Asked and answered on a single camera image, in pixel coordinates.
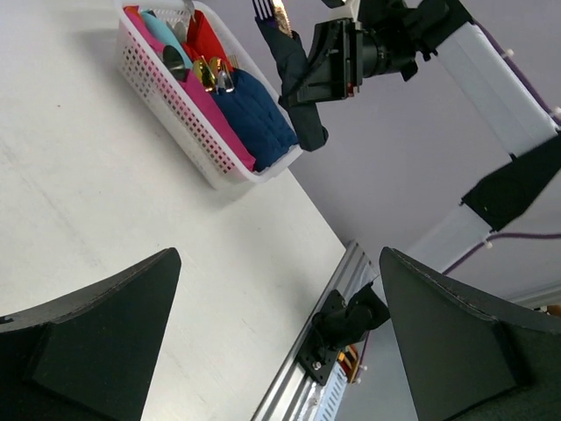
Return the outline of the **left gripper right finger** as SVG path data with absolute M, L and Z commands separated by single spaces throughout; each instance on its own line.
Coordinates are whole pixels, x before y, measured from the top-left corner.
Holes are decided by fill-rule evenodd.
M 421 420 L 558 420 L 560 319 L 386 247 L 380 274 Z

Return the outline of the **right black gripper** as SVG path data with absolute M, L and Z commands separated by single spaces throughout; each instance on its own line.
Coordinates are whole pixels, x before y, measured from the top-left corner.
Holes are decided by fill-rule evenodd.
M 403 20 L 389 17 L 356 31 L 358 76 L 349 82 L 350 25 L 350 19 L 316 24 L 307 67 L 288 95 L 289 105 L 343 100 L 359 93 L 366 78 L 400 74 L 407 82 L 417 73 L 415 44 Z

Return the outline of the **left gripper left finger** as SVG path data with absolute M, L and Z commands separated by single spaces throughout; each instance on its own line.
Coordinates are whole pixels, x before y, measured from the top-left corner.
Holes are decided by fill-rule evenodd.
M 164 249 L 1 318 L 3 420 L 139 420 L 181 271 Z

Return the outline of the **dark purple fork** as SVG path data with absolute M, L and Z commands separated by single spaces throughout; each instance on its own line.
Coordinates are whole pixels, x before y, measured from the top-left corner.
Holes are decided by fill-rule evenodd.
M 276 30 L 280 29 L 271 0 L 252 0 L 252 7 L 258 24 L 267 25 Z

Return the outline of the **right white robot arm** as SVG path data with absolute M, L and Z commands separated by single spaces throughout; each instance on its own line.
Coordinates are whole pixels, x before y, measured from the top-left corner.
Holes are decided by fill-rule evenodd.
M 367 79 L 324 103 L 330 137 L 291 167 L 342 241 L 373 259 L 402 250 L 439 272 L 469 259 L 491 230 L 462 198 L 491 167 L 554 132 L 485 32 L 467 24 L 410 80 Z

